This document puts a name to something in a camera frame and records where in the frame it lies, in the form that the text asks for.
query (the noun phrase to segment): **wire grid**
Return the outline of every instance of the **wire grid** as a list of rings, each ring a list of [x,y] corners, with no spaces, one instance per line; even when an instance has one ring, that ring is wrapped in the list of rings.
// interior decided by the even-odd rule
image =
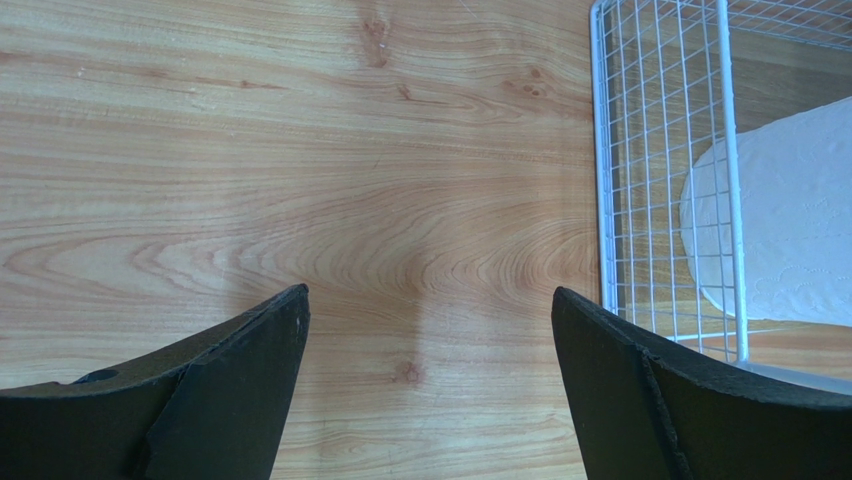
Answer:
[[[729,0],[727,6],[732,29],[852,51],[849,0]],[[720,147],[724,103],[733,98],[723,95],[720,62],[730,58],[720,58],[716,12],[715,0],[599,2],[592,14],[595,133],[604,306],[701,352],[711,348],[706,339],[721,336],[731,361],[736,319],[728,303],[736,296],[725,271],[734,249],[731,223],[721,215],[730,192],[716,175],[712,195],[697,195],[691,183],[700,168],[727,168]],[[712,162],[695,165],[708,151]],[[681,226],[681,211],[691,210],[695,219],[695,204],[705,200],[715,202],[722,221]],[[708,229],[718,254],[687,255],[684,242],[699,252],[699,234],[706,238]],[[706,268],[718,269],[720,285],[696,284]],[[721,305],[705,298],[711,289],[721,291],[714,295]]]

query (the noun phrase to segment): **white fabric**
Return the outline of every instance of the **white fabric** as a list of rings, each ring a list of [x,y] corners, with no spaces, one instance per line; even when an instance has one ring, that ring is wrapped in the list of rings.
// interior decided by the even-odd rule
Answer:
[[[852,97],[739,134],[737,143],[748,317],[852,326]],[[728,190],[723,144],[715,156],[704,153],[686,179],[681,240],[705,298],[733,315],[730,227],[721,242],[716,227],[730,222],[729,198],[718,196],[717,218],[714,195],[717,183]],[[724,293],[716,288],[723,275]]]

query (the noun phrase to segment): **white wire basket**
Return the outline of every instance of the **white wire basket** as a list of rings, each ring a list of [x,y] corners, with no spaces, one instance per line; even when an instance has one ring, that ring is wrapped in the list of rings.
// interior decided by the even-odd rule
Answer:
[[[776,326],[748,316],[735,106],[749,104],[734,95],[732,32],[755,57],[783,42],[849,55],[852,1],[599,0],[592,8],[602,302],[740,367],[852,393],[852,382],[750,358],[750,333]],[[713,191],[696,191],[698,159],[711,151],[704,166],[725,176]],[[715,203],[717,221],[682,225],[701,202]],[[708,234],[718,243],[709,260],[696,253]],[[700,276],[717,282],[700,284],[698,268],[718,270]]]

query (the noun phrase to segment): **wooden floor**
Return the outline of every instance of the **wooden floor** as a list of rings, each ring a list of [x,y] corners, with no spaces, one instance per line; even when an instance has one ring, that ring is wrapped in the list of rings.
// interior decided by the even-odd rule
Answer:
[[[274,478],[582,478],[590,3],[0,0],[0,387],[305,282]]]

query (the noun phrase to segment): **white metal frame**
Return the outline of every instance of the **white metal frame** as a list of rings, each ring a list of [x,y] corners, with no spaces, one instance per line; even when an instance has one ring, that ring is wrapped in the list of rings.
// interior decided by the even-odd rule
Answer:
[[[627,15],[627,18],[622,18],[622,7],[623,6],[632,7],[633,17],[630,18],[630,15]],[[670,16],[668,18],[676,18],[677,23],[677,32],[679,38],[675,37],[673,39],[667,39],[666,42],[662,42],[660,37],[660,18],[661,11],[663,9],[661,7],[668,8],[668,12]],[[656,56],[659,60],[659,65],[656,67],[654,71],[654,75],[650,75],[650,78],[658,78],[660,83],[660,95],[659,100],[648,102],[646,99],[646,77],[645,72],[643,71],[643,64],[645,63],[645,59],[654,55],[654,52],[643,54],[642,51],[642,43],[643,43],[643,34],[648,31],[651,27],[646,27],[645,25],[640,24],[640,12],[643,12],[643,8],[652,8],[653,9],[653,17],[652,21],[656,22]],[[607,30],[607,26],[605,23],[605,14],[609,14],[610,17],[615,15],[617,18],[610,18],[610,24],[617,23],[617,27],[611,27]],[[805,42],[816,44],[820,46],[830,47],[830,48],[838,48],[843,50],[852,51],[852,29],[846,31],[842,28],[843,25],[852,25],[850,23],[850,18],[852,18],[852,1],[848,0],[727,0],[727,1],[715,1],[715,0],[598,0],[591,11],[591,59],[592,59],[592,84],[593,84],[593,95],[594,95],[594,114],[595,114],[595,148],[596,148],[596,156],[597,156],[597,191],[598,191],[598,225],[599,225],[599,241],[600,241],[600,252],[601,252],[601,295],[602,295],[602,303],[605,308],[608,310],[618,314],[620,310],[625,310],[626,307],[623,306],[623,298],[622,296],[627,297],[627,294],[620,295],[621,291],[626,291],[625,289],[630,289],[629,298],[632,303],[632,312],[629,310],[625,311],[625,313],[632,313],[630,316],[634,323],[636,323],[637,318],[637,309],[636,309],[636,289],[637,288],[648,288],[650,289],[650,311],[648,313],[650,315],[650,329],[657,332],[658,330],[658,322],[657,317],[662,316],[663,313],[672,317],[673,322],[673,334],[669,335],[669,338],[674,341],[683,341],[683,340],[697,340],[697,347],[699,351],[704,351],[704,341],[709,337],[719,337],[723,336],[725,340],[725,358],[735,363],[736,365],[753,371],[757,373],[761,373],[767,376],[779,378],[782,380],[791,381],[794,383],[805,384],[814,386],[817,388],[822,388],[825,390],[838,391],[843,393],[852,394],[852,382],[838,380],[834,378],[822,377],[819,375],[813,375],[798,371],[792,371],[787,369],[782,369],[778,367],[772,367],[767,365],[760,365],[749,362],[749,341],[748,341],[748,316],[747,316],[747,305],[746,305],[746,295],[745,295],[745,271],[744,271],[744,252],[743,252],[743,236],[742,236],[742,218],[741,218],[741,204],[740,204],[740,183],[739,183],[739,166],[738,166],[738,157],[737,157],[737,139],[736,139],[736,122],[735,122],[735,98],[734,98],[734,89],[733,89],[733,75],[731,71],[731,44],[730,44],[730,29],[736,28],[740,30],[746,30],[761,34],[772,35],[776,37],[783,37],[790,40]],[[701,310],[701,292],[699,285],[693,286],[683,286],[677,285],[675,281],[675,259],[677,258],[674,251],[674,224],[672,222],[672,209],[673,203],[675,202],[672,196],[672,151],[674,149],[685,148],[687,150],[686,155],[688,158],[688,170],[689,172],[693,169],[693,162],[695,159],[693,152],[693,145],[697,143],[696,139],[693,137],[693,132],[691,130],[689,116],[695,113],[696,111],[691,110],[691,103],[689,100],[690,89],[693,85],[698,82],[690,83],[687,77],[686,71],[686,61],[687,56],[684,52],[684,32],[686,29],[694,28],[694,25],[701,25],[701,28],[704,29],[704,38],[707,40],[707,45],[704,47],[703,53],[706,55],[706,75],[702,76],[700,81],[706,80],[708,85],[709,92],[709,103],[708,109],[710,113],[710,125],[712,133],[710,134],[709,140],[711,145],[715,145],[717,143],[724,142],[725,145],[725,153],[727,161],[727,173],[728,173],[728,191],[727,192],[719,192],[718,184],[717,184],[717,193],[716,193],[716,204],[717,207],[719,205],[719,195],[727,195],[729,198],[729,206],[730,206],[730,236],[725,235],[725,239],[723,240],[723,235],[721,233],[722,226],[717,225],[718,237],[719,237],[719,248],[720,248],[720,258],[723,255],[722,243],[730,241],[730,250],[731,250],[731,260],[733,262],[733,292],[734,292],[734,316],[735,316],[735,332],[736,332],[736,357],[732,358],[732,349],[728,346],[728,337],[730,336],[730,332],[728,331],[728,322],[729,319],[725,316],[725,313],[722,313],[721,332],[708,332],[703,330],[704,319],[707,316],[705,312]],[[624,32],[622,31],[622,27],[626,26],[635,32],[635,37],[631,37],[631,34],[627,34],[627,40],[625,40]],[[708,33],[710,28],[715,28],[716,37],[711,42],[711,35]],[[621,44],[618,46],[620,50],[620,58],[615,52],[611,52],[607,49],[607,36],[612,35],[618,37],[618,41]],[[625,43],[629,43],[635,40],[635,48],[638,51],[636,55],[637,60],[633,62],[628,62],[625,60],[624,51],[626,49]],[[671,70],[673,66],[664,67],[663,64],[663,45],[671,44],[676,45],[679,42],[680,44],[680,53],[681,53],[681,68],[683,83],[680,85],[681,88],[677,88],[674,90],[674,93],[666,92],[666,83],[667,79],[665,78],[667,72],[673,71]],[[714,48],[718,49],[718,69],[714,69],[712,67],[712,58],[710,53],[711,43]],[[608,69],[608,62],[616,62],[619,63],[618,68],[621,69],[620,72],[610,72]],[[628,88],[628,83],[625,78],[628,76],[627,70],[633,68],[638,63],[638,77],[639,84]],[[615,81],[615,77],[617,77],[618,73],[621,74],[620,81],[621,84],[615,84],[615,89],[618,87],[621,89],[620,94],[612,95],[613,89],[611,88],[613,84],[611,81]],[[721,99],[714,100],[714,80],[718,81],[718,87],[721,91]],[[628,94],[630,95],[639,95],[641,98],[641,106],[639,109],[629,112],[628,110]],[[671,98],[671,96],[678,94],[682,95],[682,102],[684,104],[684,115],[683,117],[678,117],[677,119],[668,119],[667,118],[667,106],[666,100],[667,98]],[[616,118],[613,120],[611,118],[612,112],[612,102],[618,101],[621,98],[621,106],[622,111],[616,112],[614,115]],[[666,159],[666,174],[668,178],[665,180],[667,185],[667,200],[668,200],[668,241],[669,241],[669,261],[671,262],[671,279],[663,279],[670,280],[670,282],[659,283],[664,287],[671,288],[671,301],[672,301],[672,311],[671,312],[660,312],[655,308],[655,289],[657,288],[658,283],[655,282],[654,279],[654,260],[655,255],[653,253],[654,250],[654,229],[652,228],[652,219],[651,212],[654,208],[654,204],[652,203],[652,194],[651,194],[651,183],[656,182],[656,180],[651,179],[651,154],[649,152],[649,130],[648,130],[648,120],[646,117],[646,111],[649,107],[653,105],[662,104],[662,118],[663,123],[661,127],[663,133],[665,135],[665,151],[661,153],[654,154],[653,156],[665,157]],[[721,108],[721,113],[724,117],[723,128],[722,131],[717,131],[716,129],[716,120],[713,119],[713,115],[717,112],[715,110],[717,108]],[[635,136],[631,135],[629,119],[633,115],[640,115],[637,119],[641,118],[640,125],[644,128],[643,132],[638,133]],[[669,138],[669,129],[672,125],[674,125],[678,121],[685,121],[685,131],[687,141],[685,142],[685,147],[683,145],[672,146],[670,145]],[[613,125],[616,122],[619,123],[620,126],[623,126],[624,129],[624,138],[620,138],[616,141],[613,139]],[[633,157],[630,154],[630,143],[634,138],[642,139],[642,135],[644,135],[644,152],[639,152],[637,155],[638,160],[633,160]],[[707,140],[707,137],[702,137],[699,140]],[[624,150],[624,157],[621,162],[623,164],[616,165],[616,161],[613,158],[613,149],[614,148],[622,148]],[[647,196],[647,201],[645,205],[639,206],[639,208],[634,208],[634,205],[631,204],[633,197],[634,187],[643,187],[642,182],[633,183],[631,181],[631,167],[632,164],[637,162],[644,161],[644,166],[646,171],[645,173],[645,195]],[[627,172],[627,186],[616,188],[614,185],[614,179],[618,176],[616,174],[616,168],[623,168]],[[695,189],[691,190],[692,195],[695,195]],[[621,194],[627,203],[626,210],[622,208],[622,205],[616,205],[616,195]],[[634,252],[634,241],[639,238],[638,235],[634,231],[634,213],[640,212],[643,213],[647,210],[647,219],[644,216],[641,218],[641,221],[647,221],[648,232],[640,232],[643,235],[640,240],[648,241],[648,262],[649,262],[649,276],[650,279],[647,284],[639,284],[636,282],[634,275],[635,266],[638,263],[637,257],[634,257],[636,254]],[[627,213],[627,222],[628,222],[628,234],[627,235],[617,235],[617,216],[624,215]],[[693,241],[695,241],[695,233],[694,230],[698,227],[693,227]],[[619,249],[618,241],[628,241],[629,245],[626,248]],[[695,262],[695,268],[698,268],[698,263]],[[619,282],[619,265],[628,265],[631,272],[631,279],[623,279],[622,282]],[[722,281],[723,285],[721,288],[730,288],[728,285],[724,285],[725,281]],[[676,292],[678,289],[683,288],[692,288],[694,289],[695,295],[695,303],[696,303],[696,323],[697,330],[695,334],[691,335],[679,335],[678,334],[678,312],[677,312],[677,298]],[[723,306],[723,312],[729,312],[730,310]]]

